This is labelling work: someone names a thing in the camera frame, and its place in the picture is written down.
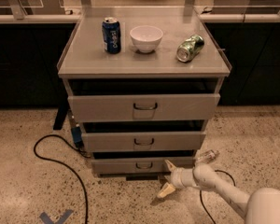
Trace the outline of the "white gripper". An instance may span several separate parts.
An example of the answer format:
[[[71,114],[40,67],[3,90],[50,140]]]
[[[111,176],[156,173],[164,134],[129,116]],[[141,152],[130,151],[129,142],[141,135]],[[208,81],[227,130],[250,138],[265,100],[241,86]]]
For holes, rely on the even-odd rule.
[[[167,195],[175,192],[175,189],[184,189],[195,185],[191,169],[176,167],[169,160],[165,160],[165,163],[171,172],[170,183],[166,182],[158,192],[157,197],[159,199],[165,198]]]

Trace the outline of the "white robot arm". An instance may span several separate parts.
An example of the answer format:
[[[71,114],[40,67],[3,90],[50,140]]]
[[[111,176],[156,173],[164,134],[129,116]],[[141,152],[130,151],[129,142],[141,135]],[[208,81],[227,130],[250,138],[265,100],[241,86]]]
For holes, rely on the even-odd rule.
[[[223,180],[210,165],[199,163],[192,169],[165,161],[170,176],[157,194],[164,198],[176,189],[188,187],[217,193],[243,220],[244,224],[280,224],[280,190],[261,188],[247,194]]]

